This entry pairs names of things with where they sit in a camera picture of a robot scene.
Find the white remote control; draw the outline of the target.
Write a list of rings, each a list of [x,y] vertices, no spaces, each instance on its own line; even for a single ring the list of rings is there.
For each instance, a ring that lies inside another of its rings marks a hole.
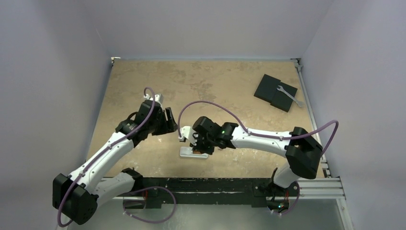
[[[192,147],[181,147],[180,156],[184,158],[207,159],[209,157],[206,153],[194,153]]]

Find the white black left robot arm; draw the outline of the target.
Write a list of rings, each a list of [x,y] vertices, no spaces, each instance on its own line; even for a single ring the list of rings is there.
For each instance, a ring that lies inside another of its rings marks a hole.
[[[131,168],[103,180],[105,174],[149,135],[159,136],[177,131],[171,108],[162,108],[160,101],[144,100],[138,111],[119,123],[107,142],[86,162],[68,175],[58,174],[52,182],[52,205],[57,210],[57,225],[82,225],[108,200],[128,193],[146,198],[149,190],[144,177]]]

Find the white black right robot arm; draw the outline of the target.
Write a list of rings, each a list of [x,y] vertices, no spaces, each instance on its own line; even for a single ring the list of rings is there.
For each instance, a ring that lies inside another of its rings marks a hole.
[[[213,154],[220,149],[253,149],[284,157],[287,162],[274,170],[269,189],[280,195],[300,178],[315,179],[323,147],[301,127],[292,131],[270,132],[244,128],[225,122],[219,125],[206,116],[180,130],[180,140],[189,141],[192,152]]]

